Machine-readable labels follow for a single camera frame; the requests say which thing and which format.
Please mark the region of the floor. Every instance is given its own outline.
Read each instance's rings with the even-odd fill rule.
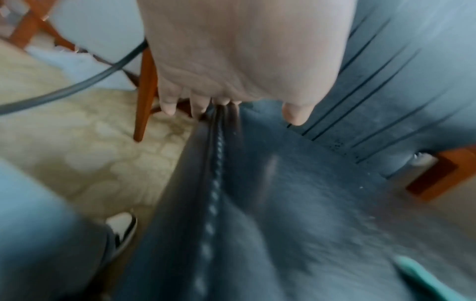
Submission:
[[[68,86],[61,71],[0,41],[0,104]],[[141,143],[132,140],[136,92],[93,89],[0,118],[0,157],[92,218],[132,210],[143,233],[194,121],[153,115]],[[89,291],[111,289],[129,249]]]

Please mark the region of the black and white sneaker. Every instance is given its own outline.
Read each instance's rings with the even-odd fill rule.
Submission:
[[[121,212],[106,219],[106,224],[111,227],[116,235],[116,251],[112,259],[119,256],[130,244],[137,230],[137,218],[129,212]]]

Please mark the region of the green fabric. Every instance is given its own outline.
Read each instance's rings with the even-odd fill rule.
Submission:
[[[441,301],[471,301],[457,291],[449,288],[439,281],[430,272],[425,270],[418,262],[405,256],[394,258],[397,268],[405,274],[411,281],[431,291],[436,300]]]

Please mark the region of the sneaker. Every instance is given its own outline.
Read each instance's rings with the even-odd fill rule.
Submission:
[[[114,259],[130,244],[137,230],[137,218],[129,212],[121,212],[106,219],[106,224],[116,235],[116,251],[111,258]]]

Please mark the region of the hand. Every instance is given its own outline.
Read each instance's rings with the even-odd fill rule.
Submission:
[[[138,0],[162,110],[279,99],[303,124],[335,82],[356,0]]]

